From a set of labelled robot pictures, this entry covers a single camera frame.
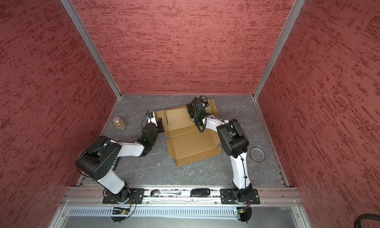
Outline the brown cardboard box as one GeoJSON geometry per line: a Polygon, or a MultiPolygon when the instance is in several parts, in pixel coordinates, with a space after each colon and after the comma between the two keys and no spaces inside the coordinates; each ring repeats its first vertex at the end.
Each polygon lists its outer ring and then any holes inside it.
{"type": "Polygon", "coordinates": [[[186,106],[155,112],[162,120],[168,154],[177,167],[219,155],[222,148],[217,132],[206,129],[200,133],[190,119],[186,106]]]}

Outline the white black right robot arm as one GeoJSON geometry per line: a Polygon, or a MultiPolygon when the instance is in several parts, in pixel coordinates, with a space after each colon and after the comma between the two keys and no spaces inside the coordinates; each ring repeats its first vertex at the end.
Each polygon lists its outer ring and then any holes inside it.
{"type": "Polygon", "coordinates": [[[222,150],[229,156],[233,171],[233,198],[239,203],[248,200],[253,188],[247,170],[249,140],[236,119],[223,120],[205,111],[206,105],[186,105],[189,117],[199,132],[206,129],[217,132],[222,150]]]}

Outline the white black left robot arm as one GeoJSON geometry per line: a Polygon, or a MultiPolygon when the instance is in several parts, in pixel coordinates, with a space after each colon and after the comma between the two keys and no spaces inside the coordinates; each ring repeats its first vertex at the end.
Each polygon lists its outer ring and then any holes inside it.
{"type": "Polygon", "coordinates": [[[136,141],[115,141],[101,136],[78,156],[75,165],[105,188],[105,195],[119,204],[132,200],[129,186],[114,172],[114,161],[120,157],[144,157],[152,150],[159,133],[164,133],[162,119],[148,119],[142,136],[136,141]]]}

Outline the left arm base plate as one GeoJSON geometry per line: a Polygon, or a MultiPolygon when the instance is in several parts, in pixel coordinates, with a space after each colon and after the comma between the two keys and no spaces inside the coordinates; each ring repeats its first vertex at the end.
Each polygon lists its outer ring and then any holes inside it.
{"type": "Polygon", "coordinates": [[[113,194],[108,189],[104,189],[103,204],[127,205],[133,202],[141,204],[144,192],[143,188],[123,188],[118,194],[113,194]]]}

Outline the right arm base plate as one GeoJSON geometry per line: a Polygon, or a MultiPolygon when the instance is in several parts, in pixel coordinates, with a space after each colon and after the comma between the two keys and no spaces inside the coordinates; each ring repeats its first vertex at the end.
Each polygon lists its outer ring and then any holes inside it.
{"type": "Polygon", "coordinates": [[[231,189],[222,188],[220,189],[221,203],[222,204],[260,204],[260,198],[257,189],[231,189]]]}

